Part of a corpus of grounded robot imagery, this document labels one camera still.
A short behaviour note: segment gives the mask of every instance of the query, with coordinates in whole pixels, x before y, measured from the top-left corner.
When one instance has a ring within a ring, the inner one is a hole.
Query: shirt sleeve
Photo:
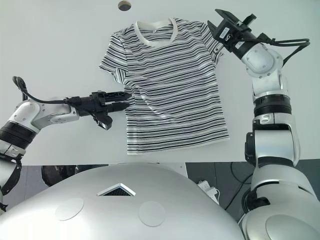
[[[120,38],[112,34],[99,68],[110,73],[117,83],[124,84],[128,73],[126,51]]]
[[[202,24],[200,31],[204,45],[208,49],[213,62],[217,64],[219,57],[223,55],[222,49],[224,48],[224,45],[212,37],[210,29],[205,23]]]

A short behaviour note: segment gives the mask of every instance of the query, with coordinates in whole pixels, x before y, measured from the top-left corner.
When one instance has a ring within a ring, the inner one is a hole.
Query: shirt hem
[[[127,155],[147,155],[147,154],[151,154],[151,153],[157,153],[157,152],[171,152],[171,151],[177,151],[177,150],[183,150],[183,149],[193,149],[193,148],[197,148],[197,147],[203,147],[206,145],[210,145],[210,144],[215,144],[215,143],[219,143],[219,142],[224,142],[224,141],[229,141],[230,137],[224,137],[221,139],[217,139],[217,140],[213,140],[213,141],[208,141],[205,143],[200,143],[200,144],[195,144],[195,145],[190,145],[190,146],[183,146],[183,147],[173,147],[173,148],[169,148],[169,149],[161,149],[161,150],[146,150],[146,151],[136,151],[136,152],[127,152]]]

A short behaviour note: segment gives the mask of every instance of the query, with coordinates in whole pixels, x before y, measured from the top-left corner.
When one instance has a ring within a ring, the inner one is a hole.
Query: white label
[[[224,39],[227,33],[229,32],[230,28],[225,27],[222,33],[220,34],[219,38]]]
[[[244,41],[238,41],[238,43],[235,45],[235,48],[239,49],[244,43],[245,43]]]

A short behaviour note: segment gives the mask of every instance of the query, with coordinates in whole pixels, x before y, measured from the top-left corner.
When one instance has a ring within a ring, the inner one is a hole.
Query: ceiling hole
[[[118,9],[121,11],[128,11],[131,8],[131,3],[128,1],[121,1],[118,4]]]

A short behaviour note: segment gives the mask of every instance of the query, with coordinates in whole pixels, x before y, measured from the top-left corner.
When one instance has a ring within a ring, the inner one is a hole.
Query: vent grille
[[[97,193],[97,196],[135,196],[136,193],[123,183],[118,183]]]
[[[118,187],[117,189],[114,189],[103,196],[131,196],[131,195],[127,193],[125,190],[123,190],[121,187]]]

